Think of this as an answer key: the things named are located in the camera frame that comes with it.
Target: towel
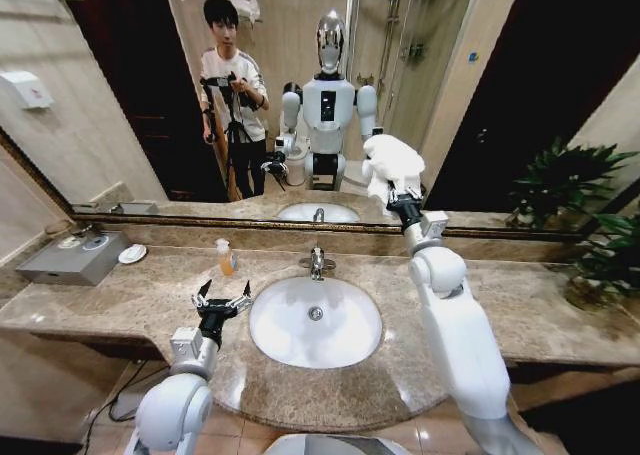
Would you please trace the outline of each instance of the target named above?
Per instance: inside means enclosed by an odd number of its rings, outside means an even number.
[[[425,164],[422,157],[406,143],[392,135],[374,135],[364,143],[364,151],[370,160],[362,163],[362,175],[369,181],[367,195],[377,197],[383,207],[389,201],[389,184],[395,185],[398,195],[420,193],[420,173]],[[385,215],[391,215],[383,208]]]
[[[257,0],[231,0],[231,3],[236,7],[238,15],[247,17],[252,25],[260,18],[260,5]]]

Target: dark wooden door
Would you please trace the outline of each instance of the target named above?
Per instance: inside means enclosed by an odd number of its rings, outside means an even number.
[[[637,5],[515,0],[426,207],[512,210],[513,180],[570,140],[637,57]]]
[[[227,201],[168,0],[70,8],[168,197]]]

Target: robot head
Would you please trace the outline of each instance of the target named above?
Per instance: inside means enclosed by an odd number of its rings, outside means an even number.
[[[344,46],[344,22],[335,10],[331,10],[318,23],[318,60],[324,73],[336,73]]]

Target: hand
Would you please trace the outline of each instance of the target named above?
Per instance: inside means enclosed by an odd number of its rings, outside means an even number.
[[[233,88],[233,91],[236,93],[244,93],[249,90],[250,87],[246,80],[240,79],[231,82],[231,88]]]
[[[213,137],[211,135],[211,128],[205,125],[204,132],[202,133],[202,138],[204,138],[204,143],[208,143],[211,145],[213,142]]]

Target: mirror frame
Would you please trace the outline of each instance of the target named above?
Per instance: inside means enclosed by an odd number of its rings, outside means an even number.
[[[193,216],[157,216],[157,215],[118,215],[118,214],[84,214],[76,213],[71,204],[62,193],[51,183],[42,171],[33,163],[28,155],[13,141],[10,135],[0,126],[0,146],[29,174],[29,176],[45,191],[45,193],[60,207],[72,220],[95,223],[130,223],[152,225],[178,225],[188,227],[223,227],[223,228],[251,228],[251,229],[275,229],[297,230],[314,232],[349,232],[363,234],[401,235],[399,226],[382,224],[335,224],[325,222],[305,221],[276,221],[276,220],[244,220],[229,218],[198,218]],[[640,191],[640,179],[632,184],[622,194],[612,200],[605,209],[622,209]],[[465,228],[448,227],[445,231],[448,237],[458,238],[484,238],[502,240],[532,240],[546,242],[575,243],[584,240],[597,229],[597,223],[586,223],[575,232],[554,232],[541,230],[517,230],[505,227],[496,228]]]

